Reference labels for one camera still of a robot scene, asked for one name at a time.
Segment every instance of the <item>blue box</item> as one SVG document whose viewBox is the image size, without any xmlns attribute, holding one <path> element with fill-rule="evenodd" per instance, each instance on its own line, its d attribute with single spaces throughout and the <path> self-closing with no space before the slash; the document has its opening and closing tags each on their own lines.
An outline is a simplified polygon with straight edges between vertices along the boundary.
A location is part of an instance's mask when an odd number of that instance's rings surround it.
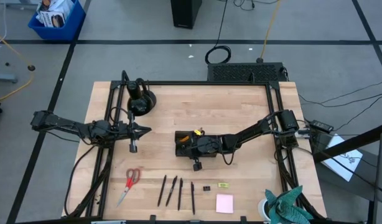
<svg viewBox="0 0 382 224">
<path fill-rule="evenodd" d="M 28 27 L 33 29 L 42 39 L 45 40 L 73 40 L 77 29 L 86 16 L 85 11 L 79 3 L 79 0 L 72 0 L 74 5 L 69 13 L 63 27 L 45 27 L 37 19 L 37 13 L 34 14 L 28 23 Z"/>
</svg>

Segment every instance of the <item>green cloth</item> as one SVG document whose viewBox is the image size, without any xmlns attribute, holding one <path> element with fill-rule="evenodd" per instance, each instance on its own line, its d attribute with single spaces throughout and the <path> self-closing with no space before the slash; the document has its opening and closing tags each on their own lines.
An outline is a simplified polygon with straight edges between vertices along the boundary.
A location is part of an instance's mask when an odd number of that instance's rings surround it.
<svg viewBox="0 0 382 224">
<path fill-rule="evenodd" d="M 271 224 L 309 224 L 313 219 L 310 213 L 294 206 L 297 196 L 302 193 L 303 186 L 298 186 L 276 197 L 271 191 L 266 190 L 266 198 L 269 207 L 268 216 Z"/>
</svg>

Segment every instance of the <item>yellow object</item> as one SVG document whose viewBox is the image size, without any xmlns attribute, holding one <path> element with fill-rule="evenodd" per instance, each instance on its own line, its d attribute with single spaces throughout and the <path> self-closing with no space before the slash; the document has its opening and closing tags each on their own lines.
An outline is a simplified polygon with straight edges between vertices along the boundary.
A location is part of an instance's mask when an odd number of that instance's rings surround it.
<svg viewBox="0 0 382 224">
<path fill-rule="evenodd" d="M 194 130 L 194 132 L 195 132 L 195 134 L 197 134 L 197 135 L 202 135 L 202 133 L 199 131 L 199 130 Z"/>
<path fill-rule="evenodd" d="M 180 142 L 186 142 L 188 139 L 190 139 L 190 137 L 189 137 L 189 136 L 186 136 L 186 137 L 180 139 Z"/>
<path fill-rule="evenodd" d="M 26 59 L 26 58 L 24 58 L 18 51 L 16 51 L 13 47 L 11 47 L 1 36 L 0 36 L 0 39 L 1 39 L 1 41 L 4 43 L 4 44 L 6 44 L 7 45 L 7 47 L 10 49 L 10 50 L 12 50 L 14 53 L 16 53 L 18 56 L 19 56 L 19 58 L 23 61 L 23 62 L 25 62 L 28 66 L 31 66 L 32 64 Z M 33 72 L 30 72 L 30 77 L 29 77 L 29 80 L 28 80 L 28 82 L 27 83 L 25 83 L 25 84 L 23 84 L 22 86 L 20 86 L 18 89 L 16 89 L 16 90 L 14 90 L 14 91 L 12 91 L 12 92 L 10 92 L 9 94 L 7 94 L 6 96 L 2 96 L 2 97 L 0 97 L 0 101 L 2 101 L 2 100 L 5 100 L 6 98 L 9 98 L 11 95 L 13 95 L 13 94 L 15 94 L 15 93 L 17 93 L 18 91 L 20 91 L 20 90 L 22 90 L 23 88 L 25 88 L 25 87 L 27 87 L 30 83 L 32 83 L 32 81 L 34 80 L 34 73 Z"/>
<path fill-rule="evenodd" d="M 271 26 L 273 25 L 274 20 L 276 18 L 276 14 L 277 14 L 277 11 L 279 9 L 279 5 L 280 4 L 281 4 L 281 0 L 278 0 L 277 6 L 276 6 L 276 8 L 275 8 L 275 10 L 273 12 L 273 16 L 271 17 L 270 25 L 268 26 L 268 29 L 267 29 L 266 38 L 264 39 L 263 49 L 261 51 L 260 58 L 263 58 L 264 51 L 266 50 L 266 43 L 267 43 L 268 35 L 270 33 Z"/>
<path fill-rule="evenodd" d="M 218 183 L 218 187 L 220 188 L 228 188 L 230 185 L 227 183 Z"/>
</svg>

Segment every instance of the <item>scissors blade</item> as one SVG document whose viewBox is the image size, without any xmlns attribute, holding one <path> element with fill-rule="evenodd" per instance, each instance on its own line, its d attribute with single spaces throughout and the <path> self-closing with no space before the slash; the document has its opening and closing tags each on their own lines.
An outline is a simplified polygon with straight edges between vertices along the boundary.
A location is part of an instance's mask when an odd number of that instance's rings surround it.
<svg viewBox="0 0 382 224">
<path fill-rule="evenodd" d="M 122 201 L 123 201 L 123 199 L 124 199 L 124 196 L 126 196 L 127 193 L 128 193 L 127 190 L 125 190 L 125 191 L 122 193 L 121 198 L 119 199 L 118 204 L 116 205 L 116 207 L 118 207 L 118 206 L 122 203 Z"/>
</svg>

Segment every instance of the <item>black pen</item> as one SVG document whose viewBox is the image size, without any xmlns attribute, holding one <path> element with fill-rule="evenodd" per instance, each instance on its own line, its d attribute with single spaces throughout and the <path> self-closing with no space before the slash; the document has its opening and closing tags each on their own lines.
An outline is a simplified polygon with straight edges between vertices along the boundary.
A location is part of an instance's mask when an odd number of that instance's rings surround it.
<svg viewBox="0 0 382 224">
<path fill-rule="evenodd" d="M 177 211 L 180 210 L 181 204 L 181 188 L 183 187 L 183 178 L 180 178 L 180 187 L 179 187 L 179 202 L 177 203 Z"/>
<path fill-rule="evenodd" d="M 174 189 L 174 185 L 176 184 L 176 180 L 177 180 L 177 176 L 174 177 L 174 179 L 173 179 L 172 188 L 170 189 L 169 196 L 168 196 L 168 198 L 167 198 L 167 200 L 166 200 L 166 207 L 167 207 L 167 205 L 169 204 L 170 196 L 172 196 L 173 189 Z"/>
<path fill-rule="evenodd" d="M 193 201 L 193 183 L 191 182 L 192 213 L 195 215 L 195 202 Z"/>
<path fill-rule="evenodd" d="M 164 181 L 162 183 L 161 193 L 159 194 L 158 207 L 161 204 L 162 194 L 163 194 L 164 188 L 165 188 L 165 182 L 166 182 L 166 175 L 165 175 Z"/>
</svg>

